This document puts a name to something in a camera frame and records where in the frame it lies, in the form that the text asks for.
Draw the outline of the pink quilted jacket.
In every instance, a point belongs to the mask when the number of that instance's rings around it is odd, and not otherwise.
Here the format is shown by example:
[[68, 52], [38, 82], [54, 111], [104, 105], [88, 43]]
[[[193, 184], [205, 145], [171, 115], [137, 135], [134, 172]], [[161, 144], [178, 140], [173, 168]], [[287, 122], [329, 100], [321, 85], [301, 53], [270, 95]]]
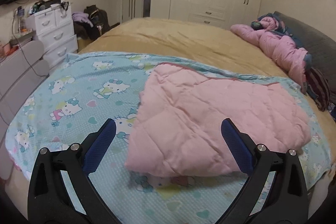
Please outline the pink quilted jacket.
[[311, 139], [308, 115], [279, 83], [211, 78], [164, 63], [140, 94], [125, 167], [157, 177], [235, 172], [221, 134], [227, 118], [271, 151], [299, 149]]

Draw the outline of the purple clothes pile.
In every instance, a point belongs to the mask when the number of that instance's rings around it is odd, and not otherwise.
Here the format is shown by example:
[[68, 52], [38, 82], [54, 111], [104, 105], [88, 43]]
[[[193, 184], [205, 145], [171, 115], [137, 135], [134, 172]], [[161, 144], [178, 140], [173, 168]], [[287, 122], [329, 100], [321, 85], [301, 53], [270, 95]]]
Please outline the purple clothes pile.
[[89, 14], [84, 12], [74, 12], [72, 14], [72, 20], [74, 22], [89, 24], [90, 27], [93, 27], [93, 23], [89, 19]]

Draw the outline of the Hello Kitty blue sheet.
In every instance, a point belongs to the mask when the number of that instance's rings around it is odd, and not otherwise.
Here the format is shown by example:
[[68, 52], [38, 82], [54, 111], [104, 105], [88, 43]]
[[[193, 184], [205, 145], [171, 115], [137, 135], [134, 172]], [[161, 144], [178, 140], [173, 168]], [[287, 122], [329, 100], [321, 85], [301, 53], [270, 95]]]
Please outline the Hello Kitty blue sheet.
[[242, 173], [161, 179], [125, 169], [127, 139], [138, 113], [139, 93], [159, 63], [184, 65], [210, 77], [248, 83], [278, 82], [309, 117], [311, 141], [300, 153], [312, 187], [331, 168], [331, 145], [299, 86], [288, 78], [242, 75], [192, 60], [121, 52], [69, 54], [27, 98], [6, 133], [6, 148], [29, 181], [40, 149], [64, 150], [112, 118], [117, 134], [95, 173], [94, 187], [123, 223], [214, 223], [245, 183]]

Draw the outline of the dark striped garment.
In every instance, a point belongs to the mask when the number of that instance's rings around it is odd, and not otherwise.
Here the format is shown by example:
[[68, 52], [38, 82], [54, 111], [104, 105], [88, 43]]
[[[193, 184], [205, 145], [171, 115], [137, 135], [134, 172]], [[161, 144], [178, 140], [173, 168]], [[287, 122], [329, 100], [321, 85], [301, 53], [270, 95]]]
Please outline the dark striped garment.
[[325, 111], [330, 104], [330, 87], [323, 74], [313, 67], [305, 72], [307, 93], [313, 99], [320, 111]]

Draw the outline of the pink crumpled duvet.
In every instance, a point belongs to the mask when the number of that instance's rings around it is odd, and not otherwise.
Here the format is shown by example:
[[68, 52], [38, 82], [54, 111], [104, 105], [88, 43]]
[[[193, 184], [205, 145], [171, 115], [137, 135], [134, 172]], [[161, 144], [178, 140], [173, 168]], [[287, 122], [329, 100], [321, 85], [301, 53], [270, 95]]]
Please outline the pink crumpled duvet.
[[266, 35], [255, 40], [251, 36], [250, 24], [234, 24], [230, 30], [243, 40], [259, 47], [294, 82], [299, 84], [303, 93], [307, 92], [305, 72], [311, 68], [311, 54], [299, 42], [286, 37], [276, 40]]

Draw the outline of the grey bed headboard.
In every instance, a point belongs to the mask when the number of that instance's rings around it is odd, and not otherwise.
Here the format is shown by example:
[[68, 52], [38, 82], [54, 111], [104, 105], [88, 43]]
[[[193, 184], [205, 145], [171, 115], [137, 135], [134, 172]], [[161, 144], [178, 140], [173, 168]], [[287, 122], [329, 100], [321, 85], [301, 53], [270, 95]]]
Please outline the grey bed headboard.
[[335, 41], [316, 28], [297, 19], [278, 11], [275, 11], [274, 14], [285, 23], [294, 37], [312, 55], [313, 67], [321, 71], [327, 79], [331, 91], [331, 102], [335, 104]]

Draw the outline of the white drawer chest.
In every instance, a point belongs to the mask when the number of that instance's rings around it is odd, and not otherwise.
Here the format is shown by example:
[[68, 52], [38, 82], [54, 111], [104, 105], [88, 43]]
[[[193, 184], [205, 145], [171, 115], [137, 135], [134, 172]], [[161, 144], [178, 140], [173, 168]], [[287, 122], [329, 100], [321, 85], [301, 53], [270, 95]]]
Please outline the white drawer chest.
[[34, 39], [43, 43], [43, 59], [51, 69], [64, 61], [68, 53], [78, 50], [69, 2], [53, 4], [28, 16], [26, 26], [35, 31]]

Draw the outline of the dark floral pillow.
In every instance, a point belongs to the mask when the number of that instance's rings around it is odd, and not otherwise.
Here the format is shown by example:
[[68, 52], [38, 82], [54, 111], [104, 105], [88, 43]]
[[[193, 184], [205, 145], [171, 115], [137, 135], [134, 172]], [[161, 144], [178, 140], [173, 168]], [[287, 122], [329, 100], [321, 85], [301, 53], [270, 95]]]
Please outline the dark floral pillow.
[[276, 40], [280, 40], [283, 37], [298, 40], [298, 37], [295, 36], [285, 22], [275, 13], [260, 16], [251, 22], [250, 27], [252, 28], [251, 36], [255, 40], [259, 40], [263, 35]]

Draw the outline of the tan bed blanket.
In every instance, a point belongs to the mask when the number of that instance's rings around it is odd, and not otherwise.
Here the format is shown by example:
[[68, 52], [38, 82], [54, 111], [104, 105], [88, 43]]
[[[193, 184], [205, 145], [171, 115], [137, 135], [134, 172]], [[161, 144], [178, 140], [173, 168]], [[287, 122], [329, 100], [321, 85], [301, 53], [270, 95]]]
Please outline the tan bed blanket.
[[66, 148], [113, 115], [132, 120], [153, 67], [180, 63], [212, 76], [262, 84], [279, 82], [310, 118], [312, 140], [300, 153], [308, 187], [335, 176], [335, 123], [258, 48], [232, 32], [196, 23], [134, 19], [107, 32], [79, 54], [67, 54], [19, 110], [6, 134], [14, 171], [6, 192], [20, 209], [43, 145]]

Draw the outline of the black backpack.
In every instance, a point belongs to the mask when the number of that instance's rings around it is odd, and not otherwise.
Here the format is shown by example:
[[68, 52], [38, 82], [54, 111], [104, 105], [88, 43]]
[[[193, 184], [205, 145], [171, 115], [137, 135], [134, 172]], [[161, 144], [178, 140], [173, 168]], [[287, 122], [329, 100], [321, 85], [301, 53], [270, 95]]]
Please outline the black backpack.
[[87, 34], [94, 41], [110, 30], [108, 14], [99, 9], [96, 5], [87, 6], [84, 13], [88, 14], [88, 19], [93, 27], [88, 28]]

